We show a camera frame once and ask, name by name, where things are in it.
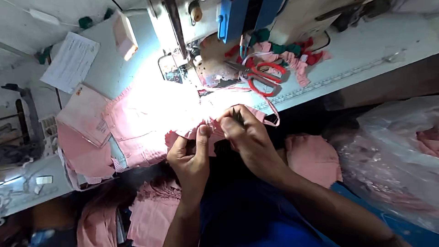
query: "blue machine part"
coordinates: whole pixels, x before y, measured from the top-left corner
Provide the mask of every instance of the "blue machine part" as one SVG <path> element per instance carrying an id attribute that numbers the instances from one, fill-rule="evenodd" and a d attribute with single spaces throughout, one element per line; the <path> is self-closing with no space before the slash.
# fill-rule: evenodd
<path id="1" fill-rule="evenodd" d="M 218 39 L 227 43 L 241 37 L 246 21 L 249 0 L 222 0 L 218 16 Z M 254 30 L 265 28 L 276 18 L 284 0 L 263 0 Z"/>
<path id="2" fill-rule="evenodd" d="M 276 18 L 277 12 L 281 8 L 284 0 L 264 0 L 262 2 L 261 11 L 256 21 L 255 30 L 263 29 L 270 25 Z"/>
<path id="3" fill-rule="evenodd" d="M 242 35 L 249 0 L 222 0 L 218 17 L 218 39 L 227 43 Z"/>

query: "small scissors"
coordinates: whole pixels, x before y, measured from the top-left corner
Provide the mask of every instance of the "small scissors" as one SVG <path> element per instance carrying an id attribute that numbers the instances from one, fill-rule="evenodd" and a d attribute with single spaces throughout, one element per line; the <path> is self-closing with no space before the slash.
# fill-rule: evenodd
<path id="1" fill-rule="evenodd" d="M 248 85 L 250 86 L 250 88 L 256 93 L 263 95 L 265 97 L 273 97 L 275 96 L 275 94 L 279 92 L 279 90 L 281 89 L 279 84 L 284 81 L 282 77 L 287 72 L 287 70 L 284 67 L 269 62 L 260 63 L 256 67 L 252 67 L 252 68 L 247 68 L 244 65 L 232 61 L 224 61 L 224 62 L 230 67 L 236 69 L 237 71 L 241 71 L 242 74 L 248 78 Z M 260 68 L 264 66 L 268 66 L 278 70 L 282 74 L 282 77 L 279 78 L 277 76 L 260 71 Z M 273 88 L 273 91 L 271 93 L 264 93 L 259 91 L 259 89 L 257 89 L 253 83 L 254 79 Z"/>

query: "scissors blade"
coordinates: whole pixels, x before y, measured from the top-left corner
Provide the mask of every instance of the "scissors blade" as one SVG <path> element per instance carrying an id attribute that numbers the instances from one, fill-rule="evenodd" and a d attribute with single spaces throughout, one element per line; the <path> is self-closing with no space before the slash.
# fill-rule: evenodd
<path id="1" fill-rule="evenodd" d="M 244 65 L 239 64 L 239 63 L 235 63 L 235 62 L 227 61 L 227 60 L 225 60 L 224 63 L 229 65 L 231 68 L 236 69 L 237 71 L 242 71 L 242 72 L 248 72 L 249 71 L 249 68 L 247 68 Z"/>

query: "clear plastic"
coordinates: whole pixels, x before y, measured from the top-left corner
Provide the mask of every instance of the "clear plastic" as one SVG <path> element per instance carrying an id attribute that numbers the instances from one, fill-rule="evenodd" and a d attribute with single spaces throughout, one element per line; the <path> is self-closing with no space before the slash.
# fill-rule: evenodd
<path id="1" fill-rule="evenodd" d="M 346 185 L 385 212 L 439 232 L 439 158 L 423 153 L 418 140 L 419 132 L 439 133 L 439 96 L 385 103 L 357 121 L 358 130 L 328 137 Z"/>

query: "sewing machine light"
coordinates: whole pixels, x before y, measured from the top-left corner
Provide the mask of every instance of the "sewing machine light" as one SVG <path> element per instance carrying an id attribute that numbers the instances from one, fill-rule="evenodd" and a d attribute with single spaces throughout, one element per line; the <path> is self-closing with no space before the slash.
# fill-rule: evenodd
<path id="1" fill-rule="evenodd" d="M 138 50 L 138 45 L 130 20 L 120 11 L 115 13 L 113 33 L 117 52 L 128 61 Z"/>

